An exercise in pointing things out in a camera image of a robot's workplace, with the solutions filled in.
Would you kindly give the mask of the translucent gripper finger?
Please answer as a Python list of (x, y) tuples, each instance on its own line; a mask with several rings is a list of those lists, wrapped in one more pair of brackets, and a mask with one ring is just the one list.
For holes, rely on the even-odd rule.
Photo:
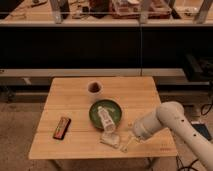
[(127, 153), (128, 150), (136, 143), (136, 140), (135, 139), (130, 139), (128, 140), (128, 142), (126, 144), (124, 144), (120, 151), (123, 152), (123, 153)]
[(134, 134), (131, 131), (129, 131), (128, 132), (128, 139), (132, 139), (132, 138), (134, 138)]

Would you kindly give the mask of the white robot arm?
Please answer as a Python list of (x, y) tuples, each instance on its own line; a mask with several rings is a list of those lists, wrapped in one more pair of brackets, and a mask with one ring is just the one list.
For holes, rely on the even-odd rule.
[(121, 151), (126, 152), (132, 140), (146, 141), (164, 128), (179, 136), (207, 171), (213, 171), (213, 144), (192, 127), (184, 115), (183, 105), (176, 101), (163, 102), (150, 113), (138, 117)]

